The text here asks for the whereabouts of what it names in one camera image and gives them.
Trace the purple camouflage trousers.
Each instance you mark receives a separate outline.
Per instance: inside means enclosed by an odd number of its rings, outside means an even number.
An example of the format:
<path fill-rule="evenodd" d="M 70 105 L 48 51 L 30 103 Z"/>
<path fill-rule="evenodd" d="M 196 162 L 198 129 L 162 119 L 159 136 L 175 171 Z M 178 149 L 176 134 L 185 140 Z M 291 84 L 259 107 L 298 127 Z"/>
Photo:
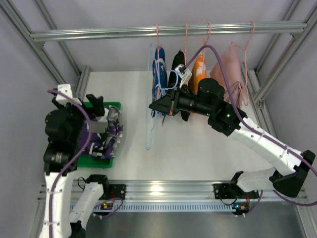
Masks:
<path fill-rule="evenodd" d="M 118 107 L 105 106 L 108 126 L 105 133 L 92 133 L 91 140 L 82 156 L 93 158 L 94 160 L 113 159 L 117 146 L 123 136 L 123 123 L 121 111 Z"/>

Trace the light blue hanger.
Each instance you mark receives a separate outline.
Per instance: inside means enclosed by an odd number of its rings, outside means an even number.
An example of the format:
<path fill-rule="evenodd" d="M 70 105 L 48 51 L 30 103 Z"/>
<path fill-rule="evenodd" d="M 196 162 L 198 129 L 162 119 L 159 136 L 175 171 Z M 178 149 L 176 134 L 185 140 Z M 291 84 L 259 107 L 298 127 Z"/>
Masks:
<path fill-rule="evenodd" d="M 153 82 L 153 74 L 152 74 L 152 64 L 154 59 L 154 53 L 157 49 L 157 46 L 151 44 L 149 46 L 148 51 L 148 62 L 147 62 L 147 94 L 146 94 L 146 103 L 147 106 L 152 103 L 152 82 Z M 166 89 L 166 94 L 168 90 L 174 89 L 175 86 L 169 86 Z M 164 116 L 165 114 L 159 113 L 157 111 L 153 111 L 149 108 L 146 108 L 146 149 L 151 150 L 154 134 L 157 127 L 158 119 L 160 116 Z"/>

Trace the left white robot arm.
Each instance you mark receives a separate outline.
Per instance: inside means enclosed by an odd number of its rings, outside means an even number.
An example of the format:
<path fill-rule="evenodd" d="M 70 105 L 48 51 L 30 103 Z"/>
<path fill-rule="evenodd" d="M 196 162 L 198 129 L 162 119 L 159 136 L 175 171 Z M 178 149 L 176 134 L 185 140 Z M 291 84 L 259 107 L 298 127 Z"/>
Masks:
<path fill-rule="evenodd" d="M 80 134 L 86 119 L 95 119 L 105 114 L 103 97 L 88 94 L 91 107 L 80 100 L 76 104 L 62 105 L 54 97 L 57 109 L 46 118 L 45 133 L 48 146 L 44 153 L 46 181 L 46 207 L 42 238 L 84 238 L 86 226 L 97 201 L 107 194 L 109 181 L 105 175 L 90 175 L 86 179 L 80 199 L 70 211 L 71 191 L 78 168 L 78 157 L 88 147 L 92 133 L 79 146 Z"/>

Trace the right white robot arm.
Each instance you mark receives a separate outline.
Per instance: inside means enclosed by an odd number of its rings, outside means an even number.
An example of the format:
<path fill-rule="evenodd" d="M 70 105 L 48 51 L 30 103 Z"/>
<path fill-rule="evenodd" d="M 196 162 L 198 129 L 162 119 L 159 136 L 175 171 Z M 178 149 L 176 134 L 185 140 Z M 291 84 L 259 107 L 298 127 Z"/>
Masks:
<path fill-rule="evenodd" d="M 179 111 L 208 117 L 208 125 L 241 142 L 266 159 L 272 167 L 257 172 L 237 172 L 231 180 L 243 192 L 274 190 L 290 198 L 298 196 L 315 154 L 288 147 L 267 133 L 236 106 L 224 100 L 224 88 L 212 78 L 199 82 L 197 93 L 174 89 L 152 102 L 149 108 L 169 116 Z"/>

